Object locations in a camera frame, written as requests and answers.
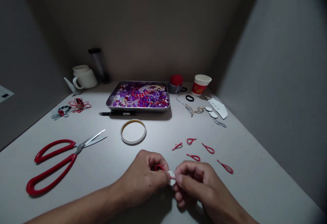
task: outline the paper cup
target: paper cup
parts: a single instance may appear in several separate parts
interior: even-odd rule
[[[206,89],[208,84],[211,82],[211,77],[206,75],[196,75],[194,78],[194,83],[192,87],[192,94],[195,96],[202,95],[203,91]]]

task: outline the black pen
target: black pen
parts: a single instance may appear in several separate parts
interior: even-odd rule
[[[101,116],[135,116],[135,111],[112,111],[109,113],[99,113]]]

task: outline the red spool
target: red spool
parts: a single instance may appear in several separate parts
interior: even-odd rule
[[[174,86],[179,86],[183,83],[183,77],[180,74],[176,74],[170,77],[170,83]]]

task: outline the metal tray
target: metal tray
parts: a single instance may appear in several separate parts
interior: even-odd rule
[[[116,106],[110,106],[110,104],[113,102],[113,98],[120,89],[120,86],[126,85],[126,84],[135,84],[135,85],[159,85],[159,86],[164,86],[166,95],[168,96],[169,99],[169,106],[167,107],[158,107],[158,108],[148,108],[148,107],[116,107]],[[149,82],[149,81],[122,81],[117,84],[115,89],[112,91],[111,95],[106,101],[106,106],[109,107],[111,110],[114,111],[136,111],[136,112],[151,112],[151,113],[164,113],[166,112],[169,107],[170,107],[170,97],[169,97],[169,92],[167,88],[167,84],[164,82]]]

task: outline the white table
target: white table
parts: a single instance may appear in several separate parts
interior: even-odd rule
[[[92,105],[82,113],[70,113],[68,118],[54,121],[49,112],[0,153],[0,223],[22,223],[110,185],[124,173],[141,149],[161,153],[172,170],[183,160],[192,160],[186,156],[187,153],[200,156],[201,161],[214,167],[234,197],[260,223],[307,224],[317,218],[325,218],[321,209],[230,111],[223,121],[227,128],[223,128],[216,125],[206,111],[191,118],[184,106],[177,102],[176,96],[170,94],[171,109],[166,113],[133,117],[145,123],[145,140],[137,146],[124,144],[120,138],[120,128],[131,118],[98,115],[99,112],[109,111],[105,101],[116,84],[101,85],[77,96]],[[191,84],[185,86],[190,90]],[[186,101],[185,95],[188,93],[182,93],[182,102],[193,108],[210,106],[203,96],[195,97],[194,102]],[[70,95],[57,107],[68,104],[74,98]],[[84,148],[71,170],[53,190],[39,198],[28,196],[25,188],[31,178],[72,153],[71,150],[36,165],[34,157],[40,149],[64,138],[79,144],[103,129],[106,131],[102,135],[108,138]],[[197,140],[189,146],[187,138]],[[183,148],[172,151],[175,144],[180,142],[183,142]],[[215,154],[208,153],[201,142],[213,147]],[[234,174],[229,174],[216,159],[233,168]],[[63,170],[41,182],[38,187],[48,185]],[[118,215],[112,222],[210,223],[197,208],[181,213],[173,196],[173,191],[167,187],[144,205]]]

